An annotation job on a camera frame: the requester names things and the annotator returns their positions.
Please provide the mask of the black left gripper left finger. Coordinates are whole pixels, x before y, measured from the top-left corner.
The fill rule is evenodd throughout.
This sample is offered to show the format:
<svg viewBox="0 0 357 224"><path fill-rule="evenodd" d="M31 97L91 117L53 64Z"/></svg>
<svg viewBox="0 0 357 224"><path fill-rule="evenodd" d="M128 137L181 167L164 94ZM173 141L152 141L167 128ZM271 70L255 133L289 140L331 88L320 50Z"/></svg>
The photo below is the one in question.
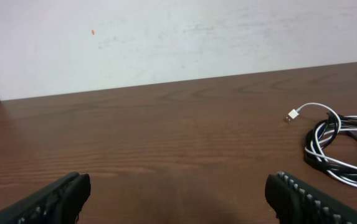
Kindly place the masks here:
<svg viewBox="0 0 357 224"><path fill-rule="evenodd" d="M0 224L76 224L90 193L90 176L71 172L0 210Z"/></svg>

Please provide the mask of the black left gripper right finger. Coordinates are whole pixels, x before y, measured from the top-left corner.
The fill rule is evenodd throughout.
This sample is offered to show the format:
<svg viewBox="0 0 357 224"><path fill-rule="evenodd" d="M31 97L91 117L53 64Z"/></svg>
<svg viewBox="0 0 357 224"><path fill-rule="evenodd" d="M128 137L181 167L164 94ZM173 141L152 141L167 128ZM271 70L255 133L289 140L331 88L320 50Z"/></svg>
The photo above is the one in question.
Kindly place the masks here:
<svg viewBox="0 0 357 224"><path fill-rule="evenodd" d="M280 224L357 224L357 211L287 172L270 174L265 199Z"/></svg>

